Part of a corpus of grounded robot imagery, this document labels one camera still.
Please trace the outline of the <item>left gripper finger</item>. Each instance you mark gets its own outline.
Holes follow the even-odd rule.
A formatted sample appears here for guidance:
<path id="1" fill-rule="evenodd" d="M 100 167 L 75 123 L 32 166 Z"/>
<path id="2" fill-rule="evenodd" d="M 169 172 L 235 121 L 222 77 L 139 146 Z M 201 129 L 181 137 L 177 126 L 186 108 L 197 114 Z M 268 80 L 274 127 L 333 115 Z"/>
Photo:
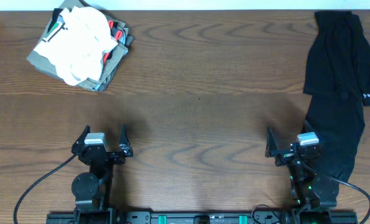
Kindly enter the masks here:
<path id="1" fill-rule="evenodd" d="M 121 125 L 121 132 L 119 137 L 119 145 L 120 146 L 130 146 L 127 134 L 126 134 L 126 128 L 125 124 Z"/>
<path id="2" fill-rule="evenodd" d="M 78 139 L 75 141 L 75 145 L 82 145 L 85 143 L 85 138 L 87 134 L 90 133 L 90 126 L 86 125 L 83 132 L 80 134 Z"/>

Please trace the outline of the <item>black t-shirt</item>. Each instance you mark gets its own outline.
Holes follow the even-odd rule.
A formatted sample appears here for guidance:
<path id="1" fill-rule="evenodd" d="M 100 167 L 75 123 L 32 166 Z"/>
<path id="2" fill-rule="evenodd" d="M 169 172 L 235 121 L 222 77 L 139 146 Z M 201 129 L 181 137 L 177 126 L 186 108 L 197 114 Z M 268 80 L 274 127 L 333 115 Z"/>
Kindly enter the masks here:
<path id="1" fill-rule="evenodd" d="M 370 44 L 351 11 L 317 11 L 315 19 L 303 88 L 312 97 L 305 119 L 323 142 L 313 168 L 346 182 L 370 106 Z"/>

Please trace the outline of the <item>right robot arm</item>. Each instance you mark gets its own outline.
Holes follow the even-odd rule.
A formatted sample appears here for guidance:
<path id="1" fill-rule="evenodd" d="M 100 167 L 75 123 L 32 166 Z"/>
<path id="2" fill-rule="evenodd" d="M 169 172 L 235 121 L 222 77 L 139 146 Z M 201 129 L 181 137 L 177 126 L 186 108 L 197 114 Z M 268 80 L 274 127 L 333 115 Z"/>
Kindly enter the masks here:
<path id="1" fill-rule="evenodd" d="M 309 132 L 299 134 L 289 148 L 279 149 L 273 131 L 267 129 L 265 156 L 273 157 L 275 166 L 288 168 L 291 195 L 298 203 L 280 214 L 281 223 L 333 223 L 330 209 L 337 205 L 339 185 L 308 165 L 319 157 L 320 148 L 318 136 Z"/>

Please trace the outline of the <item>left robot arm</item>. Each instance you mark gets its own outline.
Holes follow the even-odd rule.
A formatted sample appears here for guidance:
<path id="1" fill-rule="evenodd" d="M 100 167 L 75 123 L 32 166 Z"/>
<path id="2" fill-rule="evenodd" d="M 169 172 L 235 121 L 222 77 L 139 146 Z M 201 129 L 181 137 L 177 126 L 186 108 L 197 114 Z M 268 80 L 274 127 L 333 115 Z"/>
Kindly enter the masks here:
<path id="1" fill-rule="evenodd" d="M 89 167 L 72 182 L 75 223 L 118 223 L 122 218 L 109 206 L 113 167 L 133 156 L 125 125 L 121 126 L 119 149 L 108 151 L 105 133 L 92 133 L 86 126 L 72 145 L 73 155 Z"/>

